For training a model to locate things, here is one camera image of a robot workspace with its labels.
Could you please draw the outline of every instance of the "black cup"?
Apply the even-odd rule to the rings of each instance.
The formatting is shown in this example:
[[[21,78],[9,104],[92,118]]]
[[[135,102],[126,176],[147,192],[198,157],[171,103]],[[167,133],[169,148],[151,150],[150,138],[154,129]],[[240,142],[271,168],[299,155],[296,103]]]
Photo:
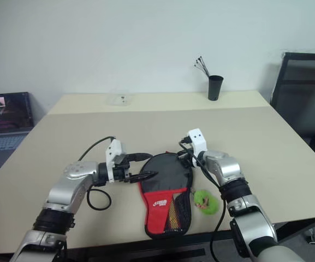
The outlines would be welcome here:
[[[211,75],[208,78],[208,99],[211,101],[218,100],[221,91],[223,79],[219,75]]]

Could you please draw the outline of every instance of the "black mesh chair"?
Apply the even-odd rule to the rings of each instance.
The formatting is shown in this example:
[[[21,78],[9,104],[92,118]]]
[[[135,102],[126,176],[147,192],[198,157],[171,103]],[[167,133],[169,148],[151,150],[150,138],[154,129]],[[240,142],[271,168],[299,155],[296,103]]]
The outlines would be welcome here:
[[[315,151],[315,53],[285,53],[272,107]]]

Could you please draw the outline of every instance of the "clear plastic object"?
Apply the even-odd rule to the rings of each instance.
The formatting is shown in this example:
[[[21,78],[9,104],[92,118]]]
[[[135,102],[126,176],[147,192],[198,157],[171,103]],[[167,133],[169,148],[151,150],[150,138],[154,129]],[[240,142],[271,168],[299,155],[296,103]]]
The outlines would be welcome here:
[[[108,94],[108,105],[127,106],[132,102],[132,94],[128,90],[113,90]]]

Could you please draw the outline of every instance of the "white wall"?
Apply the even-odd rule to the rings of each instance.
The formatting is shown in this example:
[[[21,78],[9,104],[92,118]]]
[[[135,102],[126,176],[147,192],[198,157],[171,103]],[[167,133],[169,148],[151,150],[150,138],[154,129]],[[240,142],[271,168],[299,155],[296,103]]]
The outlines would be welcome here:
[[[0,92],[40,119],[64,93],[224,90],[268,97],[284,51],[315,52],[315,0],[0,0]]]

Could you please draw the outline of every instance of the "green fuzzy ball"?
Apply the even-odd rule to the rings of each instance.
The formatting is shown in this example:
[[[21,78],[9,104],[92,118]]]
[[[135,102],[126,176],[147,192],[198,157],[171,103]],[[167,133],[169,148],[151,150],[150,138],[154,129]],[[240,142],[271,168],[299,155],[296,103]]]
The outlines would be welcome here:
[[[195,204],[203,205],[205,199],[208,198],[206,209],[199,209],[203,214],[212,215],[219,210],[219,201],[207,190],[198,190],[194,193]]]

